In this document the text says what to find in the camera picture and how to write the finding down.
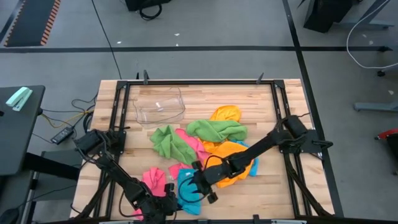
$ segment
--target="pink cloth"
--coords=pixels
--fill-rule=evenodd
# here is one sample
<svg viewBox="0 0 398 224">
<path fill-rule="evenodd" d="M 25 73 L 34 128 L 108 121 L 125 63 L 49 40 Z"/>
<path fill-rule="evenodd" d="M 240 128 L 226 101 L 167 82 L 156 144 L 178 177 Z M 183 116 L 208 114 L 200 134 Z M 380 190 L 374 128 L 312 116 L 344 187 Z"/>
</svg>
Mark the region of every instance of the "pink cloth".
<svg viewBox="0 0 398 224">
<path fill-rule="evenodd" d="M 149 171 L 142 175 L 142 181 L 148 186 L 152 191 L 152 194 L 158 197 L 166 196 L 164 192 L 164 187 L 166 185 L 166 175 L 165 172 L 157 167 L 151 167 Z M 133 215 L 142 214 L 141 209 L 133 212 Z M 137 217 L 139 220 L 143 220 L 143 216 Z"/>
<path fill-rule="evenodd" d="M 209 156 L 209 153 L 205 151 L 203 144 L 196 138 L 187 135 L 187 133 L 185 132 L 184 129 L 177 128 L 175 130 L 175 133 L 177 133 L 181 139 L 183 139 L 189 146 L 191 146 L 191 148 L 196 152 L 197 158 L 199 159 L 199 161 L 202 164 L 204 164 L 207 157 Z M 180 171 L 180 169 L 191 169 L 191 168 L 192 168 L 192 166 L 189 166 L 189 165 L 186 165 L 183 163 L 179 163 L 179 164 L 170 166 L 169 172 L 170 172 L 170 175 L 173 177 L 173 179 L 177 180 L 178 172 Z"/>
</svg>

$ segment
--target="white cable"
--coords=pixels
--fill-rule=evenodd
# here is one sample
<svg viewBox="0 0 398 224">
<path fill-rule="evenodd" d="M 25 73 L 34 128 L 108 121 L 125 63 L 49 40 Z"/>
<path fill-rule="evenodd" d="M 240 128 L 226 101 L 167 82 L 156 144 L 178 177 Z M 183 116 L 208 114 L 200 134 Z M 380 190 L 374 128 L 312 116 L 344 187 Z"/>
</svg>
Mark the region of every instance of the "white cable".
<svg viewBox="0 0 398 224">
<path fill-rule="evenodd" d="M 369 14 L 368 14 L 367 16 L 365 16 L 363 19 L 361 19 L 360 21 L 358 21 L 357 24 L 354 25 L 354 27 L 351 29 L 351 31 L 350 31 L 349 34 L 348 34 L 347 43 L 346 43 L 347 52 L 348 52 L 349 56 L 351 56 L 351 58 L 353 58 L 353 60 L 354 60 L 359 66 L 361 66 L 361 67 L 363 67 L 363 68 L 369 68 L 369 69 L 384 69 L 384 68 L 390 68 L 390 67 L 394 67 L 394 66 L 398 65 L 398 63 L 395 63 L 395 64 L 393 64 L 393 65 L 388 65 L 388 66 L 384 66 L 384 67 L 367 67 L 367 66 L 361 65 L 361 64 L 354 58 L 354 56 L 351 55 L 351 53 L 350 53 L 349 50 L 348 50 L 348 41 L 349 41 L 349 37 L 350 37 L 351 33 L 353 32 L 353 30 L 355 29 L 355 27 L 358 26 L 362 21 L 364 21 L 365 19 L 367 19 L 369 16 L 371 16 L 372 14 L 374 14 L 377 10 L 379 10 L 381 7 L 383 7 L 383 6 L 384 6 L 385 4 L 387 4 L 389 1 L 390 1 L 390 0 L 386 0 L 386 1 L 385 1 L 384 3 L 382 3 L 379 7 L 377 7 L 377 9 L 375 9 L 373 12 L 369 13 Z"/>
</svg>

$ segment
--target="green towel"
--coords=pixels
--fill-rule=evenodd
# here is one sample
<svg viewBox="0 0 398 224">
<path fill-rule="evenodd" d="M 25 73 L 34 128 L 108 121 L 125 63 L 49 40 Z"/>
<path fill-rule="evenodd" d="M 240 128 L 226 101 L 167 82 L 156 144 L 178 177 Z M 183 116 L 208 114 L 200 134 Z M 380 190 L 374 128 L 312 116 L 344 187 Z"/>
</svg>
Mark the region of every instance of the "green towel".
<svg viewBox="0 0 398 224">
<path fill-rule="evenodd" d="M 187 134 L 211 142 L 222 142 L 225 139 L 243 141 L 248 135 L 248 129 L 236 121 L 200 119 L 188 124 Z"/>
<path fill-rule="evenodd" d="M 168 159 L 174 158 L 186 165 L 197 160 L 195 151 L 182 140 L 170 125 L 156 129 L 150 137 L 155 146 L 154 150 Z"/>
</svg>

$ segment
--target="wooden table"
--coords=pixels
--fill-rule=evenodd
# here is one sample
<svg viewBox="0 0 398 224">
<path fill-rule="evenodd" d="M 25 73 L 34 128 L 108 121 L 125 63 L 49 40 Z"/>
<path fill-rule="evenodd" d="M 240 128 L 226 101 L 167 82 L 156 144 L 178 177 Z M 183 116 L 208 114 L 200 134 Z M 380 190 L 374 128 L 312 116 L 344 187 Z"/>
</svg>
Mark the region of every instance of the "wooden table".
<svg viewBox="0 0 398 224">
<path fill-rule="evenodd" d="M 116 80 L 102 81 L 99 87 L 92 129 L 107 130 L 113 106 Z M 170 178 L 168 167 L 177 164 L 175 159 L 160 157 L 153 149 L 153 143 L 149 140 L 154 129 L 144 129 L 135 120 L 132 100 L 142 91 L 166 90 L 171 86 L 134 86 L 130 89 L 129 104 L 126 116 L 127 129 L 125 152 L 121 156 L 119 164 L 126 172 L 138 179 L 142 179 L 142 173 L 150 167 L 158 167 Z M 215 109 L 223 105 L 236 105 L 242 111 L 241 124 L 248 128 L 248 138 L 245 140 L 249 145 L 263 138 L 275 125 L 276 115 L 272 101 L 271 88 L 269 85 L 178 85 L 185 103 L 185 117 L 183 120 L 171 124 L 175 128 L 185 128 L 187 124 L 196 119 L 208 119 Z M 285 80 L 285 89 L 292 114 L 308 113 L 307 102 L 304 96 L 300 80 Z M 282 97 L 278 92 L 280 105 Z M 120 105 L 123 102 L 123 94 L 120 97 Z M 116 124 L 119 124 L 120 111 Z M 302 121 L 307 128 L 312 127 L 309 116 L 304 116 Z M 301 161 L 308 189 L 315 198 L 323 205 L 323 208 L 333 213 L 331 198 L 321 160 L 309 154 L 302 154 Z M 95 193 L 98 187 L 100 170 L 87 164 L 80 172 L 73 207 L 82 210 Z M 192 220 L 198 218 L 207 219 L 252 219 L 253 214 L 259 214 L 260 218 L 293 218 L 292 204 L 290 201 L 287 174 L 284 159 L 278 148 L 268 150 L 259 156 L 259 168 L 256 177 L 247 177 L 235 184 L 217 189 L 218 201 L 209 204 L 207 200 L 202 201 L 201 214 L 199 216 L 189 215 L 184 211 L 177 213 L 177 220 Z M 300 205 L 300 213 L 304 214 L 301 193 L 296 187 L 297 198 Z M 118 212 L 119 199 L 122 189 L 116 185 L 111 219 L 121 220 L 123 218 Z M 104 215 L 108 191 L 104 193 L 101 213 Z M 133 209 L 129 202 L 123 198 L 122 211 L 131 214 Z M 77 214 L 72 211 L 71 217 Z"/>
</svg>

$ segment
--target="orange towel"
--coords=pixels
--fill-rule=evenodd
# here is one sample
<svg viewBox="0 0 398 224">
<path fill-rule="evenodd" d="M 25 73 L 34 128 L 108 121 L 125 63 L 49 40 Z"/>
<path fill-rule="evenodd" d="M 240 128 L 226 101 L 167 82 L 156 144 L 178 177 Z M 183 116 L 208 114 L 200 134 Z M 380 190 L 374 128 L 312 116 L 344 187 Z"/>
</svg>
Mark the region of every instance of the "orange towel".
<svg viewBox="0 0 398 224">
<path fill-rule="evenodd" d="M 211 115 L 210 121 L 236 121 L 239 122 L 241 119 L 241 110 L 237 106 L 227 105 L 220 106 L 217 110 Z M 203 147 L 206 152 L 213 153 L 222 142 L 209 142 L 202 141 Z"/>
<path fill-rule="evenodd" d="M 237 106 L 228 105 L 220 106 L 211 115 L 210 121 L 236 121 L 239 122 L 241 119 L 241 110 Z"/>
<path fill-rule="evenodd" d="M 243 152 L 246 149 L 247 149 L 247 147 L 242 146 L 238 143 L 226 141 L 218 146 L 218 148 L 213 152 L 213 155 L 220 156 L 220 157 L 224 158 L 224 157 L 227 157 L 235 152 Z M 212 156 L 209 157 L 208 162 L 207 162 L 207 167 L 215 166 L 218 164 L 221 164 L 221 159 L 219 159 L 217 157 L 212 157 Z M 225 179 L 219 181 L 216 184 L 217 187 L 219 187 L 219 188 L 227 187 L 231 184 L 234 184 L 237 180 L 245 179 L 248 176 L 252 165 L 253 165 L 253 161 L 251 161 L 250 165 L 248 165 L 246 167 L 246 170 L 242 174 L 240 174 L 237 177 L 234 177 L 232 179 L 225 178 Z"/>
</svg>

